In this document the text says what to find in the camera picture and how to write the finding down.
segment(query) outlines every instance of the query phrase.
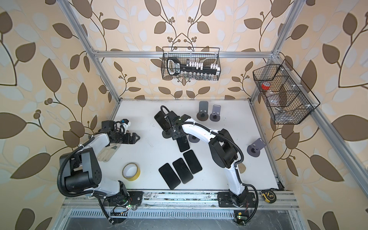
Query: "black smartphone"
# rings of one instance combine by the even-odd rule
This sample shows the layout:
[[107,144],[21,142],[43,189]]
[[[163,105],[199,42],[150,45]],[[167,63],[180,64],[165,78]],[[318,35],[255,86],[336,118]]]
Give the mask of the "black smartphone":
[[183,156],[184,156],[185,161],[187,162],[192,174],[195,174],[199,171],[202,171],[202,166],[199,163],[197,157],[195,156],[193,150],[189,150],[189,151],[183,153]]
[[176,139],[176,142],[178,143],[180,152],[185,152],[190,149],[187,136],[179,137]]
[[190,173],[187,165],[185,164],[183,158],[179,158],[173,162],[173,166],[178,173],[183,184],[188,183],[191,179],[193,179],[193,175]]
[[169,163],[166,163],[159,168],[159,172],[171,190],[180,184],[179,177],[175,174]]

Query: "tape measure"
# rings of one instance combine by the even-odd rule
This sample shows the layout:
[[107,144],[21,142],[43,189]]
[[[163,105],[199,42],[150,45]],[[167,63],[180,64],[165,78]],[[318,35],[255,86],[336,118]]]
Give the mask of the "tape measure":
[[262,190],[261,195],[267,203],[271,204],[276,201],[276,194],[271,189]]

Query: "wire basket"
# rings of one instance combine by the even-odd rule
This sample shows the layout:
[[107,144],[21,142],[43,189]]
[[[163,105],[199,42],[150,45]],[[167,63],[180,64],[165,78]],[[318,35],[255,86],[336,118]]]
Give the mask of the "wire basket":
[[221,74],[220,48],[166,46],[162,47],[162,50],[162,79],[219,80]]
[[[290,65],[269,64],[253,71],[254,82],[261,93],[274,124],[300,124],[320,101],[299,76],[296,83],[287,70]],[[309,100],[302,92],[311,93],[316,102]]]

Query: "white table surface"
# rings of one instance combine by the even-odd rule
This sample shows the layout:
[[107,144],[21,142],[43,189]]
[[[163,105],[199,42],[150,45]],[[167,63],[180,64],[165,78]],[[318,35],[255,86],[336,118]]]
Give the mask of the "white table surface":
[[[174,169],[172,163],[184,157],[176,141],[162,137],[162,129],[154,119],[161,105],[165,105],[178,116],[187,114],[197,120],[198,100],[123,100],[114,120],[126,118],[131,121],[128,130],[137,133],[141,139],[133,145],[122,144],[108,162],[99,162],[104,176],[121,180],[127,189],[169,189],[158,169],[165,163],[169,163]],[[253,184],[258,190],[277,188],[265,150],[262,149],[257,158],[247,153],[248,145],[260,137],[248,101],[211,100],[209,112],[212,111],[213,105],[221,105],[220,121],[213,122],[208,119],[200,123],[209,128],[217,130],[225,128],[229,131],[244,154],[243,163],[247,169],[240,174],[242,181]],[[212,160],[208,143],[189,142],[189,145],[203,170],[194,174],[194,178],[188,183],[181,183],[176,190],[229,189],[224,169]],[[127,181],[121,174],[123,167],[129,162],[136,163],[141,169],[141,174],[135,181]]]

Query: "tape roll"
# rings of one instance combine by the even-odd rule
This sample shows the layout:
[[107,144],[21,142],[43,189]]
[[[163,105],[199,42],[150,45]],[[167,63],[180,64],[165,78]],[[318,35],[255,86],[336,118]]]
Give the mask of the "tape roll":
[[123,177],[127,179],[128,181],[134,181],[141,174],[141,170],[139,169],[137,164],[129,163],[124,166],[122,174],[123,174]]

